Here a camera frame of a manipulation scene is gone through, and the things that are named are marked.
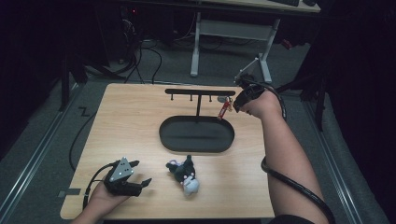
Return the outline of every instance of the stuffed toy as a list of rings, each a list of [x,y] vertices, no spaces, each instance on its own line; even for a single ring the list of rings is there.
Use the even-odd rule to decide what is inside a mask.
[[[184,195],[189,196],[198,192],[199,182],[196,179],[194,163],[192,162],[191,155],[187,159],[178,163],[176,160],[171,160],[166,163],[166,167],[174,175],[175,180],[183,186]]]

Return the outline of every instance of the black cable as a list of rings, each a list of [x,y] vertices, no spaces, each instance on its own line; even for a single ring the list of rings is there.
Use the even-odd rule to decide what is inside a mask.
[[[205,48],[202,44],[200,44],[199,45],[199,47],[200,47],[200,49],[205,49],[205,50],[215,50],[215,49],[219,49],[221,46],[222,46],[222,44],[223,44],[223,40],[224,40],[224,38],[223,37],[218,37],[219,38],[219,44],[217,45],[217,46],[215,46],[214,48]]]
[[[311,190],[307,189],[303,185],[297,183],[296,181],[288,178],[287,176],[282,175],[282,174],[278,173],[277,171],[272,170],[271,168],[269,168],[266,165],[265,157],[264,157],[264,159],[262,159],[262,169],[264,170],[265,173],[273,176],[274,178],[282,181],[283,183],[287,184],[288,186],[290,186],[293,189],[295,189],[295,190],[299,191],[300,193],[302,193],[305,197],[307,197],[311,202],[313,202],[323,212],[323,214],[329,220],[330,224],[335,223],[335,218],[334,218],[334,214],[332,213],[332,210],[314,192],[312,192]]]
[[[230,41],[230,38],[224,38],[224,42],[230,45],[236,45],[236,46],[245,46],[245,45],[250,45],[256,42],[259,42],[259,40],[254,40],[254,39],[249,39],[249,40],[245,40],[243,43],[237,43],[235,41]]]
[[[131,54],[130,52],[134,51],[137,48],[136,44],[139,43],[138,40],[140,39],[142,34],[143,34],[143,31],[141,30],[136,35],[133,35],[133,38],[131,41],[132,44],[130,44],[129,47],[127,48],[127,50],[125,52],[125,58],[128,58],[128,55]],[[136,59],[135,59],[134,54],[132,53],[131,60],[128,62],[128,64],[125,67],[121,68],[120,70],[113,72],[113,71],[110,71],[110,70],[104,68],[103,66],[101,66],[99,64],[92,64],[92,63],[89,63],[89,65],[91,65],[95,70],[99,71],[99,73],[96,73],[87,67],[85,68],[85,70],[87,73],[95,75],[95,76],[108,76],[108,77],[120,79],[122,77],[119,77],[118,75],[130,70],[131,68],[134,67],[135,64],[136,64]]]
[[[99,175],[99,173],[101,173],[101,172],[102,172],[103,170],[105,170],[106,168],[115,166],[115,165],[117,165],[117,164],[118,164],[118,162],[115,161],[115,162],[112,162],[112,163],[109,163],[109,164],[103,166],[103,167],[100,168],[100,169],[95,173],[95,175],[91,178],[91,181],[90,181],[90,183],[88,184],[88,187],[85,189],[84,199],[83,199],[83,202],[82,202],[82,209],[84,209],[84,208],[87,206],[87,204],[88,204],[88,199],[89,199],[89,197],[90,197],[90,192],[91,192],[91,185],[92,185],[93,182],[97,181],[97,180],[95,180],[95,178]]]
[[[87,64],[89,66],[91,66],[92,68],[94,68],[95,70],[101,72],[104,76],[106,77],[111,77],[114,79],[123,79],[123,77],[120,77],[117,74],[114,74],[113,72],[111,72],[110,70],[108,70],[107,68],[103,67],[101,64],[99,63],[95,63],[87,58],[84,58],[81,55],[75,54],[76,58],[78,60],[80,60],[82,63]]]
[[[129,78],[131,77],[132,73],[134,72],[134,70],[137,69],[137,66],[139,66],[140,62],[142,61],[142,44],[140,43],[139,45],[139,60],[136,62],[136,64],[134,65],[134,69],[129,73],[129,75],[125,78],[124,83],[127,83]],[[144,80],[142,77],[140,77],[140,82],[144,83]]]
[[[182,37],[174,39],[174,43],[177,44],[177,41],[179,41],[179,40],[183,40],[183,39],[190,38],[190,37],[194,36],[194,35],[191,35],[191,31],[194,27],[194,24],[196,24],[196,22],[195,22],[196,18],[197,18],[197,12],[194,12],[194,16],[192,17],[189,31],[187,31],[187,33],[185,35],[183,35]]]
[[[189,39],[192,38],[192,37],[194,37],[194,36],[192,35],[192,36],[185,37],[185,38],[183,38],[183,39],[175,40],[175,41],[174,41],[174,44],[176,44],[176,45],[178,45],[178,46],[181,46],[181,47],[189,47],[189,46],[192,46],[192,45],[194,45],[194,43],[195,43],[194,40],[189,41]],[[186,41],[186,42],[188,42],[188,44],[180,44],[179,42],[182,42],[182,41]]]
[[[136,67],[136,72],[137,72],[137,75],[139,76],[140,84],[145,84],[145,81],[143,80],[142,75],[140,75],[140,71],[139,71],[138,67]]]
[[[154,74],[151,77],[151,84],[154,85],[154,78],[157,75],[158,70],[160,70],[161,65],[163,64],[163,57],[161,56],[161,54],[158,51],[156,51],[154,49],[146,49],[146,50],[150,50],[150,51],[156,53],[160,57],[160,64],[158,64],[157,69],[155,70]]]
[[[78,130],[78,133],[76,134],[76,136],[75,136],[75,138],[74,138],[74,140],[73,140],[72,145],[71,145],[70,148],[69,148],[69,164],[70,164],[70,167],[72,168],[73,172],[76,171],[76,167],[74,167],[73,162],[72,162],[72,151],[73,151],[74,144],[77,142],[77,139],[78,139],[79,135],[81,134],[82,130],[85,128],[85,126],[87,126],[88,122],[90,122],[90,120],[91,120],[93,117],[95,117],[96,113],[97,113],[97,112],[94,112],[94,113],[85,121],[85,123],[81,126],[81,128]]]
[[[155,39],[152,39],[152,40],[145,40],[145,41],[143,41],[143,42],[151,42],[151,41],[154,41],[155,44],[154,44],[153,46],[150,46],[150,47],[144,47],[144,49],[154,49],[155,47],[158,46],[158,40],[155,40]]]
[[[280,107],[281,107],[281,109],[282,109],[282,117],[283,117],[283,119],[284,119],[284,120],[287,119],[285,102],[283,101],[283,99],[282,99],[282,97],[280,96],[280,94],[275,90],[275,88],[274,88],[271,84],[266,83],[266,82],[257,82],[257,81],[253,81],[253,80],[246,79],[246,78],[244,78],[243,80],[244,80],[246,83],[249,83],[249,84],[255,84],[255,85],[262,86],[262,87],[264,87],[266,90],[268,90],[268,91],[270,91],[271,93],[273,93],[273,94],[276,96],[277,100],[279,101]]]

